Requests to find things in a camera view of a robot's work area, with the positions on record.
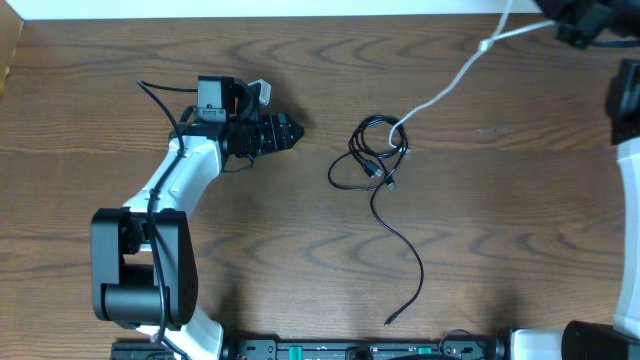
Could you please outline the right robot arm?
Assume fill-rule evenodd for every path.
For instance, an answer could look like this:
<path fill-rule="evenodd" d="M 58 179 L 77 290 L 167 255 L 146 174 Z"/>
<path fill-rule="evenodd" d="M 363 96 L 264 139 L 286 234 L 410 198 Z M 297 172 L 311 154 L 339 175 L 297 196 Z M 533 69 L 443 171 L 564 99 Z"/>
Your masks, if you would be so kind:
<path fill-rule="evenodd" d="M 599 47 L 608 30 L 639 37 L 638 0 L 548 0 L 537 6 L 556 26 L 555 38 L 576 49 Z M 606 113 L 624 192 L 624 260 L 611 325 L 574 320 L 563 330 L 518 329 L 506 359 L 637 359 L 639 357 L 639 61 L 623 59 L 610 81 Z"/>

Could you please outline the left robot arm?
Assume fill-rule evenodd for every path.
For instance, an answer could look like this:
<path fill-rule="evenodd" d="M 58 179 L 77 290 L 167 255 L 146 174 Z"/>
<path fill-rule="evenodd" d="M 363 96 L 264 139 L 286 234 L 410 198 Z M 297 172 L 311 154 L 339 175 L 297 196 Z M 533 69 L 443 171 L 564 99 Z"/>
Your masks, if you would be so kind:
<path fill-rule="evenodd" d="M 271 98 L 264 80 L 201 75 L 191 91 L 196 102 L 168 118 L 168 152 L 145 186 L 91 220 L 94 313 L 149 338 L 113 343 L 113 359 L 238 358 L 198 304 L 189 221 L 230 157 L 253 161 L 293 148 L 304 135 L 289 115 L 264 112 Z"/>

